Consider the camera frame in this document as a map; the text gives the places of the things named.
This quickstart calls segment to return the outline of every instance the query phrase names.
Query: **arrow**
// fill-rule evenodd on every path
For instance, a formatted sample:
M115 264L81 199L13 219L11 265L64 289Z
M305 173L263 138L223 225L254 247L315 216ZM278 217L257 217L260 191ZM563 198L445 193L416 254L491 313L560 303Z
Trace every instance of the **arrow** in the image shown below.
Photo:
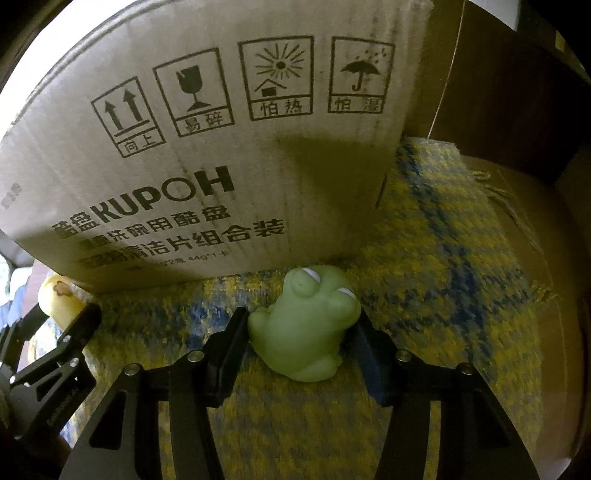
M115 105L110 102L105 102L105 113L108 113L111 116L111 120L113 120L117 130L123 130L123 126L115 114Z
M123 94L123 101L129 105L129 109L131 110L131 113L134 114L135 119L138 122L141 122L143 119L138 110L137 105L135 104L134 98L135 95L131 93L129 90L125 89L125 93Z

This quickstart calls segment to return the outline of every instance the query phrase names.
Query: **rubber toy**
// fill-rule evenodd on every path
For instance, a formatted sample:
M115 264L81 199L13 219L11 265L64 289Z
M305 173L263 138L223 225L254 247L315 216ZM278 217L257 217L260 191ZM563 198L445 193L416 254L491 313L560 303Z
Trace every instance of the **rubber toy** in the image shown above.
M60 275L47 277L39 288L37 301L45 315L51 317L63 332L86 304L74 294L72 280Z
M329 265L296 268L283 293L248 319L255 352L277 373L300 382L332 377L342 358L345 330L361 315L361 304L344 272Z

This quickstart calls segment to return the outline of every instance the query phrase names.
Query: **metal bolt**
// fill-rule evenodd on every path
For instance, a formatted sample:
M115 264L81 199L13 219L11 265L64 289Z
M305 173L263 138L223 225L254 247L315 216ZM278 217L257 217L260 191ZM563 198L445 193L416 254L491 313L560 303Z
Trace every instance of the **metal bolt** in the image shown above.
M410 362L413 359L413 355L408 350L399 350L396 352L396 359L400 362Z
M192 352L189 352L189 354L187 355L187 359L190 362L200 362L204 358L205 353L203 353L201 350L193 350Z
M460 372L464 375L472 375L474 373L474 367L471 364L460 364Z
M141 367L139 364L129 364L127 367L125 367L123 372L125 372L125 375L128 377L133 377L135 374L139 373L140 368Z

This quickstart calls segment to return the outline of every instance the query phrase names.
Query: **cardboard box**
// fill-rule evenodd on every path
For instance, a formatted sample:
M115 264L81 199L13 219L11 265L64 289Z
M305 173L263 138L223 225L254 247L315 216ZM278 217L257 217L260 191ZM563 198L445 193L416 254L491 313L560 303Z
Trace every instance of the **cardboard box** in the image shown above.
M429 1L137 2L0 144L0 228L92 291L330 261L373 220Z

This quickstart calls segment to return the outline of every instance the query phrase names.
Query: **frog toy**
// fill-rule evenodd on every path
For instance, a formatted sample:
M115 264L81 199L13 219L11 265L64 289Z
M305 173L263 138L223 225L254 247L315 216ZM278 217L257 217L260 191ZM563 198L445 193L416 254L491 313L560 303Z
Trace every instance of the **frog toy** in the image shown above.
M361 304L344 272L329 265L290 270L283 293L248 319L252 347L275 372L300 382L332 377L342 358L345 330Z

